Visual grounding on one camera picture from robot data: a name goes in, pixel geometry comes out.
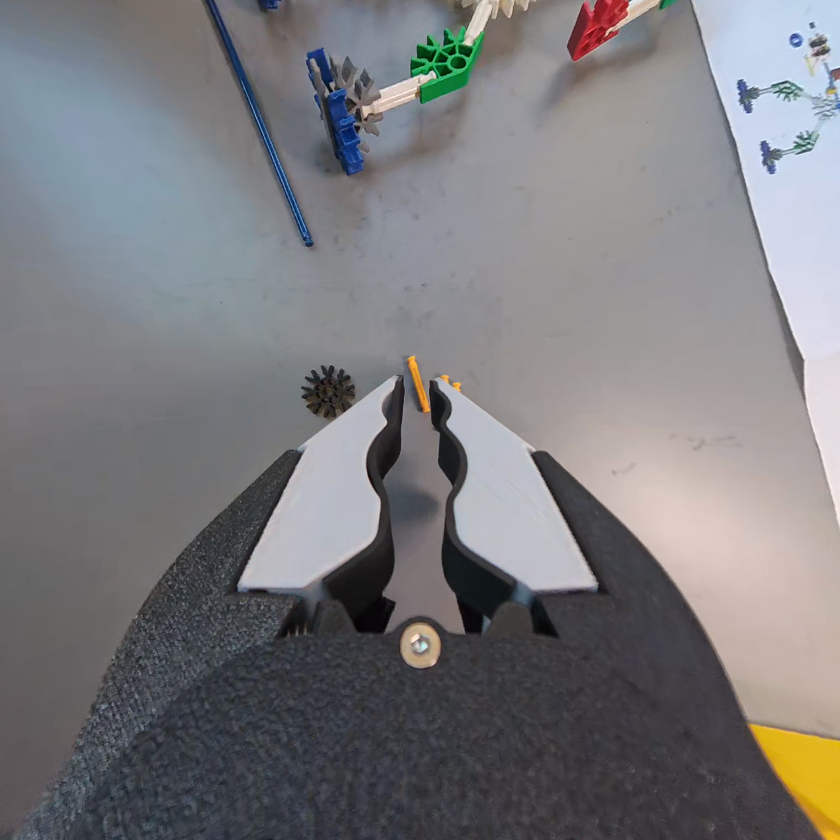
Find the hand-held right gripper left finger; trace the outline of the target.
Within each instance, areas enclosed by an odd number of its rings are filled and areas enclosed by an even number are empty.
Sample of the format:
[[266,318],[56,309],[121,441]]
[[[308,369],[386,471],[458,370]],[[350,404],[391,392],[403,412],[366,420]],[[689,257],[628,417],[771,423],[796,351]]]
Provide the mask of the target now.
[[395,563],[384,477],[401,452],[404,381],[394,375],[297,450],[238,593],[327,600],[355,623],[382,614]]

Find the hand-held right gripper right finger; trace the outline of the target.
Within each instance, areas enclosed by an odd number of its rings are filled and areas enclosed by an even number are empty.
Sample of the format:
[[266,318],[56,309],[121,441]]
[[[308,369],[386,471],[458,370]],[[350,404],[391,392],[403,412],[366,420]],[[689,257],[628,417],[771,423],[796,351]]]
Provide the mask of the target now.
[[466,631],[504,604],[552,631],[541,597],[597,592],[598,581],[543,477],[537,450],[451,385],[429,385],[437,463],[448,479],[442,567]]

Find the multicolour toy construction model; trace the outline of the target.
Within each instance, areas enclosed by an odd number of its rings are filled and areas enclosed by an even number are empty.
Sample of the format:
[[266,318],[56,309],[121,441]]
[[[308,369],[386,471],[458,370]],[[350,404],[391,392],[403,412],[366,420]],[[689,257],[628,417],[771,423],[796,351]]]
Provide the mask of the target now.
[[[318,113],[323,140],[319,153],[328,155],[346,176],[362,173],[371,151],[368,140],[381,133],[386,115],[407,106],[427,105],[467,87],[478,65],[487,29],[496,20],[524,15],[535,2],[451,2],[469,11],[469,18],[443,34],[429,34],[414,48],[403,79],[374,81],[369,70],[348,56],[323,47],[311,49],[304,66]],[[604,47],[639,20],[663,18],[676,2],[577,2],[565,51],[578,65],[602,57]]]

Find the grey desk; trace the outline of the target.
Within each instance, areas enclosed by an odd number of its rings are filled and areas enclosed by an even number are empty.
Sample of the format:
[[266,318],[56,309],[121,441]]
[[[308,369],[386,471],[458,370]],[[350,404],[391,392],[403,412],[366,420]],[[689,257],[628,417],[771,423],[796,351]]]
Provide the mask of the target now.
[[838,527],[694,9],[580,63],[499,17],[468,87],[333,158],[306,54],[387,86],[452,2],[2,2],[2,836],[179,552],[417,357],[646,543],[747,716],[838,736]]

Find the small black gear connector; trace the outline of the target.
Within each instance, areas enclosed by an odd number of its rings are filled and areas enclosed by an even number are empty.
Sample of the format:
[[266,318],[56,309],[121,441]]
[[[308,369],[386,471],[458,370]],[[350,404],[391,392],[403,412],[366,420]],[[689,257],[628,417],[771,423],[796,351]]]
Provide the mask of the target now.
[[332,364],[321,365],[319,371],[312,369],[305,381],[301,398],[313,415],[332,420],[352,407],[355,385],[345,369],[336,369]]

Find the folded white instruction sheet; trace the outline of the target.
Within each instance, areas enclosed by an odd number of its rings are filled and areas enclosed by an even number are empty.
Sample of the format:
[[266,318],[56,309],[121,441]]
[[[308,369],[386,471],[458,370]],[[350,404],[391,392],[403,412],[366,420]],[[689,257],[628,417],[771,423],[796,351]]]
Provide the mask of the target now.
[[839,510],[839,2],[696,1]]

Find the yellow plastic bin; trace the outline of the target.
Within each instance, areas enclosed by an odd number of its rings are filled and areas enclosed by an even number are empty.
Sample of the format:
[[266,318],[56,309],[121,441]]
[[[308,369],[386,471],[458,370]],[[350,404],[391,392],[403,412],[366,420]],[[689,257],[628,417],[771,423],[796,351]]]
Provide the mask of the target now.
[[749,725],[773,769],[825,839],[839,838],[839,740]]

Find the long blue toy rod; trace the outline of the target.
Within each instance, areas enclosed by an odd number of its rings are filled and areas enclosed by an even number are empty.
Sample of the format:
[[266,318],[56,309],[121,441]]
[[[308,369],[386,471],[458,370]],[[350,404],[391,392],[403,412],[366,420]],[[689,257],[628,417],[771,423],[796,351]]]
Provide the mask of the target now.
[[301,241],[307,248],[311,248],[312,246],[314,246],[314,242],[309,227],[302,214],[298,199],[292,190],[285,168],[281,163],[280,157],[277,152],[277,148],[270,134],[269,126],[264,118],[255,91],[250,82],[249,75],[246,71],[242,60],[239,57],[238,51],[235,47],[235,43],[231,37],[230,32],[228,31],[228,27],[226,26],[224,18],[221,15],[217,2],[203,1],[203,5],[206,9],[210,20],[213,23],[216,35],[226,55],[227,62],[230,65],[234,73],[234,77],[237,80],[238,86],[245,98],[245,102],[247,104],[250,116],[254,122],[257,134],[259,135],[259,138],[264,146],[269,163],[275,174],[278,186],[283,192],[283,195],[286,198],[287,204],[289,206],[290,213],[295,220]]

